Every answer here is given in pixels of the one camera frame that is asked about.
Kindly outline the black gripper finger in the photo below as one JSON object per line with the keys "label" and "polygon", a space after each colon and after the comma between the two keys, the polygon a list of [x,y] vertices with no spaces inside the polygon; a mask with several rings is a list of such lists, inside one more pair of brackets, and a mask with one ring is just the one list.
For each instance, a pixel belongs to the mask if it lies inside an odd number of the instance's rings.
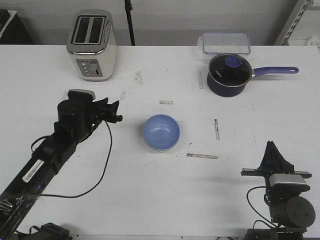
{"label": "black gripper finger", "polygon": [[273,168],[273,158],[272,158],[272,141],[268,141],[265,152],[261,161],[261,164],[259,166],[262,170],[270,170]]}
{"label": "black gripper finger", "polygon": [[106,104],[106,111],[109,113],[116,113],[119,107],[120,101],[117,100],[113,103],[107,103]]}
{"label": "black gripper finger", "polygon": [[277,173],[293,173],[295,171],[294,165],[285,160],[273,141],[270,142],[270,145],[271,162],[273,163],[275,171]]}

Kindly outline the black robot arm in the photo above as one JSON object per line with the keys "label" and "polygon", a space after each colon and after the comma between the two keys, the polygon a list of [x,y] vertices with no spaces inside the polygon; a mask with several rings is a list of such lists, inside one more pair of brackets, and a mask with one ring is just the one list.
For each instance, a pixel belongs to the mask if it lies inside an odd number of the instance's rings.
{"label": "black robot arm", "polygon": [[[0,237],[9,240],[13,236],[27,239],[68,239],[69,231],[46,224],[37,233],[20,233],[18,227],[39,198],[46,198],[45,188],[60,172],[64,164],[75,153],[79,144],[88,139],[101,123],[107,125],[121,122],[123,117],[117,114],[119,103],[109,103],[107,99],[99,101],[93,98],[70,97],[57,106],[58,121],[54,132],[36,140],[37,148],[32,149],[30,160],[6,187],[0,196]],[[139,133],[136,141],[144,141],[152,150],[166,152],[178,144],[181,137],[177,121],[165,114],[156,114],[126,121],[121,132],[120,145],[127,160],[140,164],[140,153],[129,149],[132,141],[130,134]],[[144,218],[142,214],[130,215],[128,212],[115,213],[113,219],[117,231],[103,228],[109,222],[103,204],[97,205],[98,214],[85,217],[87,224],[94,226],[97,235],[116,236],[165,236],[164,227],[173,225],[172,234],[177,234],[177,227],[186,224],[185,219],[176,219],[172,212],[165,212],[162,221],[156,217],[162,211],[160,205],[152,207],[153,215]]]}
{"label": "black robot arm", "polygon": [[263,177],[263,200],[269,208],[270,219],[261,217],[266,229],[249,228],[246,240],[302,240],[316,220],[313,205],[300,194],[311,188],[305,182],[312,177],[308,171],[296,171],[279,152],[273,141],[266,144],[258,168],[243,168],[242,176]]}

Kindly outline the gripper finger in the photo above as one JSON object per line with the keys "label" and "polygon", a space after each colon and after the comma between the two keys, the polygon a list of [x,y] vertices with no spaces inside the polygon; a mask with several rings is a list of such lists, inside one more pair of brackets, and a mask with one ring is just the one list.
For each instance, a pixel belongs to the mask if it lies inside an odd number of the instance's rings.
{"label": "gripper finger", "polygon": [[122,120],[123,120],[122,115],[107,115],[104,118],[104,121],[108,123],[117,123],[117,122],[121,122]]}

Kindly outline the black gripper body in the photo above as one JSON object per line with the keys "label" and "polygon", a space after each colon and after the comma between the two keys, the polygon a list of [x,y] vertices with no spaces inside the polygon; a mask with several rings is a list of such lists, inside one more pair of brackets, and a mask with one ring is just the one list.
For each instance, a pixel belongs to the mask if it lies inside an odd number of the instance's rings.
{"label": "black gripper body", "polygon": [[81,143],[98,128],[107,109],[108,98],[90,101],[69,98],[57,106],[58,121],[54,123],[54,137],[61,141]]}
{"label": "black gripper body", "polygon": [[293,171],[293,172],[278,172],[275,170],[265,170],[260,168],[243,168],[241,170],[241,176],[253,176],[253,177],[270,177],[274,174],[285,174],[290,176],[301,176],[303,179],[309,179],[312,177],[312,173],[308,171]]}

